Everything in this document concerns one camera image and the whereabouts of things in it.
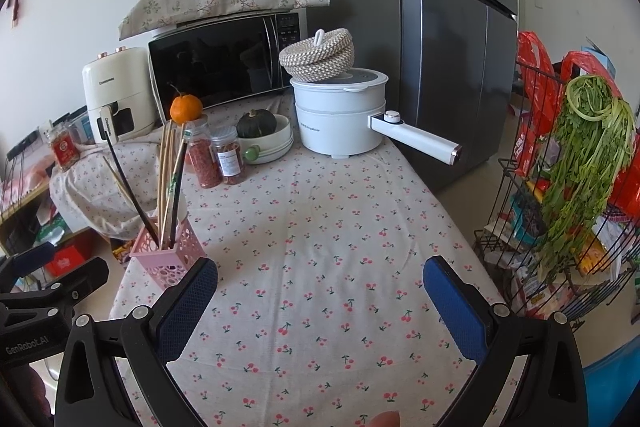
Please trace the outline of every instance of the red box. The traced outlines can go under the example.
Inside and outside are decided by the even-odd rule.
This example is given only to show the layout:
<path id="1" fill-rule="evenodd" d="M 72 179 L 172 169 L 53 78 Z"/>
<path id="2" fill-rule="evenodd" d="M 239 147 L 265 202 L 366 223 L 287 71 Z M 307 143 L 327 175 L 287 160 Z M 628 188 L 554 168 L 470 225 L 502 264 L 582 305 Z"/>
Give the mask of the red box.
<path id="1" fill-rule="evenodd" d="M 91 257 L 93 244 L 94 235 L 91 230 L 70 239 L 56 252 L 53 261 L 45 265 L 47 271 L 53 277 L 70 272 Z"/>

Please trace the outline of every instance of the green pumpkin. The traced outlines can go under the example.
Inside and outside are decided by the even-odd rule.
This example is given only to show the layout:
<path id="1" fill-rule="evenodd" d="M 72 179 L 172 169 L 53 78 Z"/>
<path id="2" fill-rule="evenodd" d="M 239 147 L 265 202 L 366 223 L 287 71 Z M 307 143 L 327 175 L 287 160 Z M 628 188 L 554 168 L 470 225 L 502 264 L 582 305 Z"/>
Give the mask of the green pumpkin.
<path id="1" fill-rule="evenodd" d="M 242 116 L 236 129 L 241 138 L 259 138 L 276 132 L 278 121 L 266 109 L 252 109 Z"/>

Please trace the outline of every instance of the silver bolt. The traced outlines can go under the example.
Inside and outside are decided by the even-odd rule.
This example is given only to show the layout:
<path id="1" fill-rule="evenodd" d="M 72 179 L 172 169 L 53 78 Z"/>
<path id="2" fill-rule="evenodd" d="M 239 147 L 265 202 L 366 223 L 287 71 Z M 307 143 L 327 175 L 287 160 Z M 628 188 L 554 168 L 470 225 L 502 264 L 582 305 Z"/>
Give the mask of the silver bolt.
<path id="1" fill-rule="evenodd" d="M 496 304 L 494 306 L 494 313 L 498 315 L 498 317 L 508 317 L 509 316 L 509 308 L 507 308 L 504 304 Z"/>
<path id="2" fill-rule="evenodd" d="M 86 326 L 89 323 L 89 315 L 80 315 L 76 318 L 76 326 L 82 328 L 82 326 Z"/>
<path id="3" fill-rule="evenodd" d="M 558 324 L 566 324 L 566 322 L 567 322 L 566 315 L 565 315 L 565 314 L 563 314 L 562 312 L 556 312 L 556 313 L 554 313 L 554 320 L 555 320 Z"/>
<path id="4" fill-rule="evenodd" d="M 144 319 L 149 313 L 149 308 L 146 306 L 138 306 L 133 309 L 133 318 L 134 319 Z"/>

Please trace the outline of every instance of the finger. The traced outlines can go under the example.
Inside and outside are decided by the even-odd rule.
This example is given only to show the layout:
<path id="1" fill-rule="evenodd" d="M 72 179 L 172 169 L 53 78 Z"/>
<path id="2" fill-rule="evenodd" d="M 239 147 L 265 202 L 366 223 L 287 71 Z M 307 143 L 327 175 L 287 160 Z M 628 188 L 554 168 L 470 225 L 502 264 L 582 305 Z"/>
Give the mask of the finger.
<path id="1" fill-rule="evenodd" d="M 386 411 L 376 416 L 369 427 L 400 427 L 400 413 L 398 411 Z"/>

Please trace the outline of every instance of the jar with red label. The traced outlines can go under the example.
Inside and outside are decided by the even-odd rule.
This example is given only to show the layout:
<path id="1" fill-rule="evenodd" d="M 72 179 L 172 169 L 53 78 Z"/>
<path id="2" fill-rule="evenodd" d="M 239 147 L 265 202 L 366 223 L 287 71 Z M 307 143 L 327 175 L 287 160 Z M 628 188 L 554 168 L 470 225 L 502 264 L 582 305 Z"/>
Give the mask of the jar with red label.
<path id="1" fill-rule="evenodd" d="M 216 156 L 223 183 L 236 185 L 244 180 L 244 162 L 235 127 L 218 127 L 211 131 L 211 150 Z"/>
<path id="2" fill-rule="evenodd" d="M 47 141 L 63 172 L 69 170 L 69 167 L 80 159 L 80 153 L 71 139 L 71 132 L 66 123 L 59 123 L 47 132 Z"/>
<path id="3" fill-rule="evenodd" d="M 188 152 L 191 165 L 202 188 L 213 188 L 220 185 L 222 178 L 218 165 L 211 151 L 211 139 L 207 116 L 198 118 L 187 124 L 184 135 L 189 141 Z"/>

